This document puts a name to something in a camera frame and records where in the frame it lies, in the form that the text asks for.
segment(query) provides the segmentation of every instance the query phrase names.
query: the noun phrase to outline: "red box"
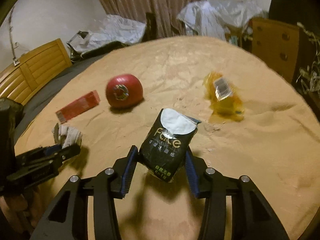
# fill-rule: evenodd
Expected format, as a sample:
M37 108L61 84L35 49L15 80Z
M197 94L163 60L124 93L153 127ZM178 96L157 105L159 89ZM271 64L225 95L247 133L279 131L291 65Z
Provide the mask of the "red box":
M56 115L61 123L65 123L77 115L97 106L99 102L99 95L97 91L94 90L60 109L56 112Z

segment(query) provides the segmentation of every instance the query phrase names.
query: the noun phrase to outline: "plastic sheet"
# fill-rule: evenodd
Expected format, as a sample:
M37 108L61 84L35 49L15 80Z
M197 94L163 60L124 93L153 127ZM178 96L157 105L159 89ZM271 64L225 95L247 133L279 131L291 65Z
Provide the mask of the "plastic sheet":
M187 24L184 24L184 26L186 28L186 35L187 36L195 36L195 35L197 35L196 31L193 30L190 26L188 26Z
M226 33L242 34L253 17L263 17L254 1L201 0L189 3L177 19L197 31L199 35L226 40Z
M133 45L141 42L145 30L145 23L125 19L118 15L107 15L103 20L94 20L87 30L89 34L84 39L76 38L72 46L81 54L113 41Z

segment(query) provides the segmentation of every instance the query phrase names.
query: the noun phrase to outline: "metal screw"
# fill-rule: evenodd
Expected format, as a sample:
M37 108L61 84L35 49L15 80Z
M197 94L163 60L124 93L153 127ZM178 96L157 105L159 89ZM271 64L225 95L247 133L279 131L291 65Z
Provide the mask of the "metal screw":
M243 182L249 182L249 181L250 181L250 178L249 178L247 175L243 175L243 176L241 176L241 180L242 180Z
M70 178L70 181L71 182L76 182L78 181L79 177L77 175L73 175L71 178Z
M113 168L107 168L107 169L104 171L104 173L107 174L107 175L111 175L111 174L113 174L114 172L115 172L115 171L114 171Z
M214 170L214 168L207 168L205 172L208 174L214 174L216 171Z

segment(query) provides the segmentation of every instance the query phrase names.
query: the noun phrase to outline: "bed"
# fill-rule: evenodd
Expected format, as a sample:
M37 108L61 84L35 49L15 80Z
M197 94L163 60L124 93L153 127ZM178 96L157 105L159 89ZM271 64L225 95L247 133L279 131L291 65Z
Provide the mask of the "bed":
M19 154L54 144L55 112L97 90L99 106L68 122L83 133L83 150L59 176L41 185L44 205L72 175L95 176L126 156L131 145L140 147L159 111L168 107L202 121L191 141L192 151L225 176L252 178L290 239L298 239L320 204L320 164L315 161L320 126L303 98L280 76L252 54L209 37L146 42L91 60L78 66L80 74L70 74L75 76L70 82L63 81L67 84L47 98L45 107L39 106L43 109L15 145ZM212 70L238 88L245 107L242 122L209 122L212 111L202 82ZM129 111L114 112L104 91L107 81L121 73L140 79L145 100ZM166 184L143 165L137 166L127 197L116 200L123 239L196 239L203 207L203 201L192 197L182 169ZM92 199L88 217L93 239Z
M102 56L92 57L84 61L77 62L64 69L40 89L24 106L23 119L14 131L14 143L28 128L29 124L41 112L41 110L52 100L52 98L79 73L88 68Z

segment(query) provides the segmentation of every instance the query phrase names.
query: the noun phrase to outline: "wooden headboard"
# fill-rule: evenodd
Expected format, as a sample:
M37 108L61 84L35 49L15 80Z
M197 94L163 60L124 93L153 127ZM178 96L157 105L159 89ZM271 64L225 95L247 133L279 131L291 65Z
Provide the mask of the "wooden headboard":
M72 65L62 41L44 44L19 58L0 73L0 98L25 105L45 84Z

